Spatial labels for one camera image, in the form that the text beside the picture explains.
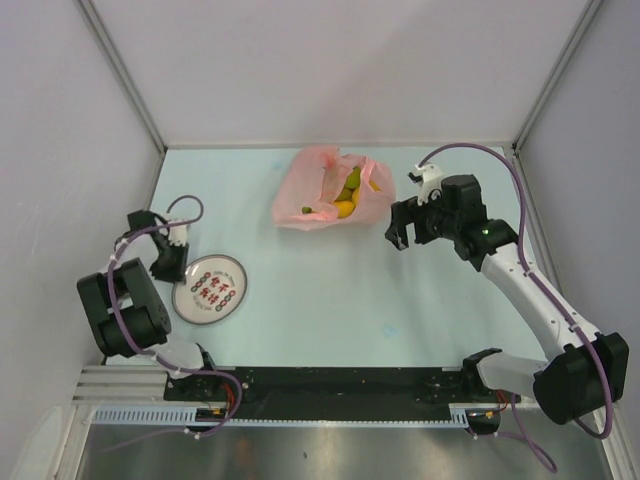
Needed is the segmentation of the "pink plastic bag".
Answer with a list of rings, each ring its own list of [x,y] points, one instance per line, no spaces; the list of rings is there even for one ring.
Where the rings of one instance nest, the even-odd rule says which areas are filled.
[[[358,202],[352,215],[337,218],[332,205],[354,167],[361,169]],[[381,192],[375,192],[369,180]],[[389,167],[368,156],[345,154],[337,146],[311,146],[293,159],[272,204],[273,223],[281,228],[302,231],[329,226],[376,223],[389,212],[396,200],[395,184]]]

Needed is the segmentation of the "green fake pear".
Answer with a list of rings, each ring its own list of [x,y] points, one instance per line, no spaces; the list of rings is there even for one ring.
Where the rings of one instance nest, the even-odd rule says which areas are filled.
[[[360,186],[361,169],[354,167],[351,173],[346,177],[343,188],[347,190],[355,190]]]

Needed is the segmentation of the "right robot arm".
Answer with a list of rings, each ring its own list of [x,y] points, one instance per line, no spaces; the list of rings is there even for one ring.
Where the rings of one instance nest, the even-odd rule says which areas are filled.
[[[511,226],[488,217],[475,176],[427,168],[409,177],[419,193],[392,205],[386,239],[404,250],[412,226],[418,244],[451,241],[456,254],[510,301],[545,355],[537,361],[497,348],[474,354],[461,376],[463,393],[473,401],[496,390],[530,398],[559,425],[598,409],[611,411],[626,380],[629,346],[622,336],[601,333],[526,260]]]

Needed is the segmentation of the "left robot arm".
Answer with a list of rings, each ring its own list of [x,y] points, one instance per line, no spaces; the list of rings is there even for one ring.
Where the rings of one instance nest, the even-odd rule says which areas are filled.
[[[107,357],[143,357],[166,370],[170,381],[197,398],[214,397],[221,376],[199,344],[172,333],[169,312],[154,282],[186,280],[190,220],[138,210],[114,243],[107,264],[76,288],[99,350]]]

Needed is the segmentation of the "round printed plate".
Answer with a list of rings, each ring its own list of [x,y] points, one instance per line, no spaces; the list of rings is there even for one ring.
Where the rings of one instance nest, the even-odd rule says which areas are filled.
[[[174,286],[172,306],[192,325],[211,325],[239,307],[247,287],[246,270],[235,258],[203,256],[186,267],[184,282]]]

